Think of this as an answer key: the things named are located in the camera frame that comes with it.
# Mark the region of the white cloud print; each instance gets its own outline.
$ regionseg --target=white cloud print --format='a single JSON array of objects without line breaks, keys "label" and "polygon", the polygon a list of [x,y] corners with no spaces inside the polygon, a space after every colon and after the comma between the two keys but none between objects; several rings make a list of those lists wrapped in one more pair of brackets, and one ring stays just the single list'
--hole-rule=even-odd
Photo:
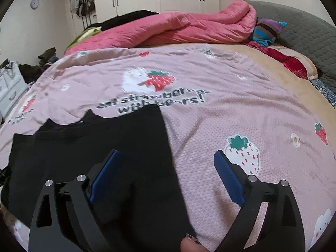
[{"label": "white cloud print", "polygon": [[321,215],[318,217],[316,224],[315,224],[315,229],[314,229],[314,237],[311,240],[310,247],[316,243],[316,241],[319,239],[319,237],[322,235],[322,233],[325,231],[326,227],[330,223],[332,216],[331,216],[331,210],[327,209],[324,215]]}]

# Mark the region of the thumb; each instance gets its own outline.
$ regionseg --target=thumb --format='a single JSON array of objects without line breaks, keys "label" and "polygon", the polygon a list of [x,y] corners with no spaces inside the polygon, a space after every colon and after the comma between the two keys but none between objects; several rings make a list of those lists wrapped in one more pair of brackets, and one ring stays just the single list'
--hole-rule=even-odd
[{"label": "thumb", "polygon": [[197,244],[196,239],[192,236],[185,237],[181,241],[181,252],[209,252],[204,246]]}]

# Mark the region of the fingernail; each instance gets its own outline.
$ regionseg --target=fingernail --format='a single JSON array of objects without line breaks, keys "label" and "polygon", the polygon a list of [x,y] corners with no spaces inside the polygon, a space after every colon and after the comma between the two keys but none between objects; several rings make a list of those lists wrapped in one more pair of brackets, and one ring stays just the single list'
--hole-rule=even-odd
[{"label": "fingernail", "polygon": [[185,236],[192,242],[196,243],[196,244],[199,244],[199,245],[202,245],[195,237],[191,236],[190,234],[185,234]]}]

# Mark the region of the blue gripper pad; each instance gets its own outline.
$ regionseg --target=blue gripper pad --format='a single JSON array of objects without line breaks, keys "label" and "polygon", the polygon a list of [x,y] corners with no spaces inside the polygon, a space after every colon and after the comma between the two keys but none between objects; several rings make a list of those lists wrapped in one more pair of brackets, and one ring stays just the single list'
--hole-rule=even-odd
[{"label": "blue gripper pad", "polygon": [[245,204],[243,186],[219,150],[216,151],[213,161],[217,173],[229,193],[231,200],[234,203],[237,203],[240,207],[243,207]]},{"label": "blue gripper pad", "polygon": [[121,154],[115,150],[91,184],[90,203],[95,203],[104,197],[106,184],[111,181],[121,162]]}]

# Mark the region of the pink comforter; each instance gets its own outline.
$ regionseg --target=pink comforter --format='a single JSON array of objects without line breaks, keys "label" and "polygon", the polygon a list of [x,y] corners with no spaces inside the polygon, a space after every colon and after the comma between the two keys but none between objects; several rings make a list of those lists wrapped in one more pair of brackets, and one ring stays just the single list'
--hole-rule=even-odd
[{"label": "pink comforter", "polygon": [[66,51],[169,43],[239,43],[248,38],[256,24],[256,10],[243,0],[234,0],[219,13],[166,12],[111,28]]}]

